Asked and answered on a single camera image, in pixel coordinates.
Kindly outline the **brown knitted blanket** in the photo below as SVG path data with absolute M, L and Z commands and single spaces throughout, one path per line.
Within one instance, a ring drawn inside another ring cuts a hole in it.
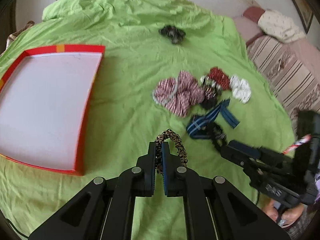
M 10 34 L 7 38 L 6 49 L 8 49 L 8 47 L 12 44 L 12 42 L 14 42 L 22 32 L 33 27 L 34 25 L 35 25 L 34 21 L 29 21 L 22 29 Z

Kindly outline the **white patterned pillow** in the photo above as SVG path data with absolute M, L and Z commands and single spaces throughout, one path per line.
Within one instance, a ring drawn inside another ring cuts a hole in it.
M 304 31 L 292 18 L 276 10 L 266 10 L 258 20 L 260 29 L 282 43 L 291 43 L 306 38 Z

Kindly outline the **black beaded hair clip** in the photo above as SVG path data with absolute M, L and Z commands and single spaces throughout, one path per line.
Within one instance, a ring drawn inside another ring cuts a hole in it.
M 222 93 L 222 88 L 216 81 L 210 79 L 208 76 L 202 76 L 200 78 L 200 83 L 204 91 L 204 100 L 200 105 L 204 109 L 210 110 L 217 105 L 218 99 Z

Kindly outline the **black scrunchie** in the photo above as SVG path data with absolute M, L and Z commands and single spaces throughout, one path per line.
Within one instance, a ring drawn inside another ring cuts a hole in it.
M 207 133 L 217 152 L 221 152 L 221 148 L 227 145 L 227 136 L 220 125 L 211 122 L 206 127 Z

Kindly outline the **red white dotted scrunchie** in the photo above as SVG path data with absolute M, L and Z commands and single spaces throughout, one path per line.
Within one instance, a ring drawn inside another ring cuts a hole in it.
M 218 84 L 222 90 L 230 90 L 229 86 L 229 76 L 226 75 L 220 68 L 213 67 L 210 69 L 208 77 L 215 81 L 216 84 Z

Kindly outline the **leopard print scrunchie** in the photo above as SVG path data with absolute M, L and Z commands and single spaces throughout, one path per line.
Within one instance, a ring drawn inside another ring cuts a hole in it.
M 177 155 L 180 158 L 181 165 L 186 167 L 187 166 L 187 153 L 186 150 L 182 144 L 182 140 L 180 136 L 172 131 L 171 129 L 167 129 L 166 131 L 163 131 L 161 134 L 157 135 L 157 138 L 155 140 L 156 145 L 156 155 L 155 155 L 155 164 L 156 164 L 156 172 L 158 174 L 163 173 L 163 161 L 162 161 L 162 143 L 165 142 L 167 139 L 170 139 L 177 150 Z

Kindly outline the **white patterned scrunchie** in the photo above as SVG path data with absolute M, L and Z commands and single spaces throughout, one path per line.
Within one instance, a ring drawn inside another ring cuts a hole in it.
M 232 91 L 233 98 L 239 100 L 241 103 L 248 103 L 251 98 L 251 88 L 245 79 L 241 79 L 237 75 L 233 75 L 229 79 L 229 87 Z

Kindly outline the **green bed sheet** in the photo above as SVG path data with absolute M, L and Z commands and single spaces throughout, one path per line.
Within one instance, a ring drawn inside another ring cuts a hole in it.
M 165 25 L 182 29 L 184 40 L 172 44 L 160 35 Z M 227 138 L 275 151 L 289 146 L 291 121 L 249 59 L 231 18 L 188 0 L 58 0 L 3 53 L 1 72 L 24 50 L 56 44 L 105 47 L 89 102 L 85 174 L 58 174 L 2 158 L 1 210 L 20 232 L 31 234 L 94 177 L 113 178 L 133 166 L 166 129 L 180 135 L 189 168 L 204 177 L 224 176 L 252 202 L 262 200 L 242 169 L 221 158 L 209 140 L 187 135 L 188 118 L 174 116 L 151 96 L 160 80 L 182 70 L 200 78 L 219 67 L 246 79 L 252 90 L 248 103 L 230 101 L 240 122 L 236 128 L 217 118 Z

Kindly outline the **pink plaid scrunchie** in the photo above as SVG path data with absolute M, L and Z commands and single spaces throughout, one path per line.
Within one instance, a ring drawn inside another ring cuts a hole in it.
M 204 100 L 204 90 L 195 77 L 182 70 L 177 77 L 159 81 L 152 98 L 172 114 L 185 118 L 191 107 Z

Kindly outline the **red white cardboard tray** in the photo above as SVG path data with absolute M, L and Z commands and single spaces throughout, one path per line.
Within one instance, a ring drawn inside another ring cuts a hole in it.
M 1 77 L 1 156 L 51 172 L 83 174 L 88 101 L 101 45 L 23 51 Z

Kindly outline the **dark grey scrunchie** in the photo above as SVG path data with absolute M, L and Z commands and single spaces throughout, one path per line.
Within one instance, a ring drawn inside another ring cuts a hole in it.
M 174 25 L 165 25 L 163 28 L 159 29 L 158 32 L 160 35 L 168 38 L 172 44 L 180 44 L 186 36 L 186 33 L 182 29 L 179 29 Z

